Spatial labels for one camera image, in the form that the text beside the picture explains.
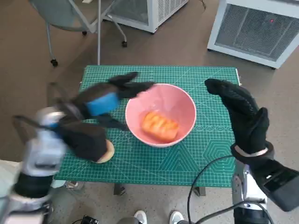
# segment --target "chair leg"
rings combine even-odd
[[[114,24],[116,25],[117,29],[120,31],[121,35],[123,36],[123,42],[122,42],[122,46],[124,48],[126,48],[128,46],[128,43],[127,43],[127,36],[125,35],[125,33],[122,31],[120,25],[118,25],[117,22],[115,22],[115,20],[113,19],[113,17],[109,14],[107,14],[107,16],[114,22]]]
[[[47,39],[48,39],[48,46],[49,46],[49,52],[50,52],[50,56],[51,56],[51,64],[53,65],[53,67],[57,67],[58,66],[58,62],[56,61],[53,53],[52,53],[52,46],[51,46],[51,36],[50,36],[50,24],[46,22],[46,28],[47,28]]]

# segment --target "green cutting mat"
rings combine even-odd
[[[218,78],[238,83],[236,68],[88,66],[80,90],[108,78],[138,71],[136,81],[155,81],[181,87],[193,98],[197,109],[194,129],[180,143],[168,148],[147,146],[130,132],[108,131],[115,155],[107,163],[95,164],[66,154],[57,180],[191,185],[197,173],[211,160],[230,154],[234,141],[226,108],[218,96],[206,91],[204,81]],[[127,100],[112,115],[125,121]],[[234,159],[219,161],[198,181],[198,186],[230,187]]]

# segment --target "black gloved hand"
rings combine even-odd
[[[132,82],[137,75],[137,72],[131,72],[126,75],[115,76],[109,79],[106,83],[98,83],[84,90],[77,97],[72,99],[71,102],[83,115],[83,119],[96,118],[101,126],[119,128],[124,131],[128,130],[125,124],[114,119],[108,113],[110,110],[115,109],[118,106],[119,101],[123,98],[134,98],[138,93],[146,91],[154,85],[154,82]],[[103,103],[98,103],[98,99],[104,98],[111,93],[115,93],[117,99],[112,98],[112,100],[109,99]],[[95,114],[89,107],[91,102],[93,103],[93,108],[99,107],[106,110],[104,112],[103,110],[100,110],[99,114]]]
[[[53,131],[81,159],[97,162],[107,152],[105,129],[97,124],[77,121],[60,124]]]
[[[251,94],[236,84],[207,79],[205,85],[209,93],[221,97],[227,108],[236,145],[248,154],[265,149],[269,127],[267,109],[258,109]]]

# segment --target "black cable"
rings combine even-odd
[[[78,220],[72,222],[71,224],[75,224],[76,222],[81,221],[81,220],[82,220],[82,219],[78,219]]]
[[[205,11],[205,10],[206,10],[206,4],[205,4],[204,0],[199,0],[199,1],[201,1],[201,3],[202,3],[202,6],[203,6],[203,8],[204,8],[204,11]]]
[[[57,92],[59,92],[61,99],[64,103],[69,102],[69,97],[64,88],[62,88],[58,83],[49,83],[47,85],[47,106],[52,105],[52,100],[53,100],[53,89],[56,89]]]
[[[29,137],[28,137],[28,134],[25,130],[24,127],[22,127],[22,125],[20,124],[20,121],[23,121],[33,127],[38,127],[38,128],[43,128],[43,129],[46,129],[46,130],[52,130],[50,127],[47,127],[47,126],[43,126],[43,125],[40,125],[39,123],[37,123],[36,121],[30,119],[30,118],[27,118],[25,116],[22,116],[22,115],[15,115],[12,117],[12,120],[13,120],[13,126],[14,128],[16,129],[18,135],[19,135],[19,138],[21,139],[21,141],[23,142],[23,144],[26,144],[26,142],[28,141]]]
[[[266,210],[260,203],[258,203],[258,202],[251,202],[251,201],[242,201],[242,202],[239,202],[239,203],[237,203],[237,204],[234,204],[233,206],[230,206],[230,207],[228,207],[228,208],[226,208],[226,209],[222,209],[222,210],[220,210],[220,211],[214,212],[214,213],[212,213],[212,214],[210,214],[210,215],[207,215],[207,216],[201,218],[201,219],[198,220],[195,224],[203,223],[204,221],[206,221],[206,220],[208,220],[208,219],[211,219],[211,218],[213,218],[213,217],[215,217],[215,216],[221,215],[221,214],[226,213],[226,212],[228,212],[228,211],[231,211],[231,210],[233,210],[233,209],[235,209],[235,208],[238,208],[240,205],[245,204],[245,203],[248,203],[248,204],[255,204],[255,205],[257,205],[258,207],[260,207],[260,208],[267,214],[268,219],[269,219],[269,221],[270,221],[270,224],[274,224],[274,222],[273,222],[273,220],[272,220],[270,214],[268,213],[268,211],[267,211],[267,210]]]
[[[196,182],[197,180],[199,179],[200,175],[209,167],[211,166],[213,163],[219,161],[219,160],[223,160],[223,159],[227,159],[227,158],[231,158],[233,157],[232,155],[226,155],[226,156],[223,156],[223,157],[219,157],[211,162],[209,162],[198,174],[197,174],[197,177],[195,178],[195,180],[193,181],[193,184],[191,185],[191,188],[190,188],[190,191],[189,191],[189,195],[188,195],[188,201],[187,201],[187,213],[188,213],[188,220],[189,220],[189,224],[192,224],[192,221],[191,221],[191,216],[190,216],[190,198],[191,198],[191,194],[192,194],[192,191],[196,185]]]

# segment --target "shoe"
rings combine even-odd
[[[170,216],[169,224],[177,224],[181,220],[184,220],[182,213],[179,211],[174,211]]]
[[[137,218],[140,223],[148,224],[148,220],[146,218],[146,214],[144,211],[141,211],[141,210],[137,211],[135,213],[134,217]]]

